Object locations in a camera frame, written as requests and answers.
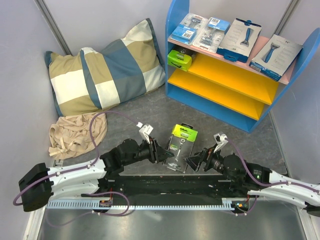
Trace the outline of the black green razor box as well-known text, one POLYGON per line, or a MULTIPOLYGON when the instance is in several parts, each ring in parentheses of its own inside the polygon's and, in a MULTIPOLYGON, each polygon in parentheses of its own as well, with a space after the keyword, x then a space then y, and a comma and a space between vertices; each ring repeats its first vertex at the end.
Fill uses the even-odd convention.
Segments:
POLYGON ((187 72, 196 58, 196 52, 190 49, 173 49, 167 56, 167 64, 187 72))
POLYGON ((197 135, 198 131, 192 125, 176 124, 167 144, 167 150, 173 153, 173 157, 167 158, 163 165, 170 170, 185 174, 188 167, 185 158, 192 154, 197 135))

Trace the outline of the Harry's razor pack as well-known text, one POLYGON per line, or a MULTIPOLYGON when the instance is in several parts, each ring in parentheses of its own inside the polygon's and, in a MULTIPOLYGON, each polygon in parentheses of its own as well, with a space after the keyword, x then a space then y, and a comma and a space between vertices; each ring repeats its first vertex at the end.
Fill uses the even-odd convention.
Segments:
POLYGON ((236 18, 226 31, 216 53, 231 62, 246 63, 260 35, 262 26, 236 18))
POLYGON ((249 66, 278 82, 302 49, 302 45, 274 34, 249 66))

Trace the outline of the blue Gillette razor blister pack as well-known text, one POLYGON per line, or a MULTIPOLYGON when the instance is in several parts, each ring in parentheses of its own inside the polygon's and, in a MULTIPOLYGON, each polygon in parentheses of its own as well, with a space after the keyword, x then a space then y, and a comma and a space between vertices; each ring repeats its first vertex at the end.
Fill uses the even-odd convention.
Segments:
POLYGON ((190 46, 208 22, 208 18, 188 13, 169 36, 169 39, 190 46))

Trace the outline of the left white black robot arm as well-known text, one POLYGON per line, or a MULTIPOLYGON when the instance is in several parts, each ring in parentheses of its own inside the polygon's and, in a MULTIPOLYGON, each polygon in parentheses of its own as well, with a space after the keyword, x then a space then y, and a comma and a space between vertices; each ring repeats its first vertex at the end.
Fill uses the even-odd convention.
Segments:
POLYGON ((18 182, 21 205, 24 212, 44 207, 50 200, 73 195, 97 194, 106 196, 110 191, 109 176, 117 176, 124 167, 143 160, 163 162, 173 153, 150 138, 138 144, 126 139, 98 159, 63 167, 47 167, 44 162, 36 164, 18 182))

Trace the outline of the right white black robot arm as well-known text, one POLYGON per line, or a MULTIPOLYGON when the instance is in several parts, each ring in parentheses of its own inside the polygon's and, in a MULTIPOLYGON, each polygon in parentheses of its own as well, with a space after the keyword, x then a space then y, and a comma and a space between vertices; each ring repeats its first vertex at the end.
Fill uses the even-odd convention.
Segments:
POLYGON ((275 170, 256 163, 249 163, 235 153, 221 156, 214 148, 205 148, 184 161, 197 171, 202 163, 203 170, 210 169, 231 181, 229 191, 235 197, 245 192, 249 196, 268 197, 291 203, 309 215, 320 216, 320 185, 307 183, 282 175, 275 170))

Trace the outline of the colourful wooden shelf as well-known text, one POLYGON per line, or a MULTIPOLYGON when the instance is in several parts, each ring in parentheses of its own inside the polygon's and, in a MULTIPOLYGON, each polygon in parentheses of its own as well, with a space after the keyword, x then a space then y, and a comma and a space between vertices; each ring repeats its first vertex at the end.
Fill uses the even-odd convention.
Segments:
MULTIPOLYGON (((165 21, 165 51, 169 53, 178 45, 170 35, 190 12, 229 21, 252 20, 263 26, 263 34, 271 34, 289 6, 288 0, 174 0, 165 21)), ((316 28, 279 81, 264 76, 248 63, 232 62, 196 48, 196 58, 189 70, 165 67, 166 94, 251 133, 307 68, 319 45, 320 30, 316 28)))

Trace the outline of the beige crumpled cloth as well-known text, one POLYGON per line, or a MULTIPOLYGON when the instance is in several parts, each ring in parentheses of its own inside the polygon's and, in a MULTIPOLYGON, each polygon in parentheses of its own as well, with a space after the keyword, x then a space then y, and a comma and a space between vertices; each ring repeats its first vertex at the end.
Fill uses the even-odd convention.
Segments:
POLYGON ((106 136, 108 129, 106 115, 99 115, 93 120, 95 115, 95 113, 84 113, 60 117, 49 129, 51 143, 48 149, 49 155, 54 160, 65 160, 94 150, 90 131, 98 145, 106 136))

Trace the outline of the checked blue beige pillow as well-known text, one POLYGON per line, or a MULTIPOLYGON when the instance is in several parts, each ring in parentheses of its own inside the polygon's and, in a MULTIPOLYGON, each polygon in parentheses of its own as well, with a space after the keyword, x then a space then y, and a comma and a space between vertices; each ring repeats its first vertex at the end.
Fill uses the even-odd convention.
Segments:
POLYGON ((83 47, 75 56, 47 51, 44 61, 60 117, 110 109, 166 81, 165 63, 149 18, 101 51, 83 47))

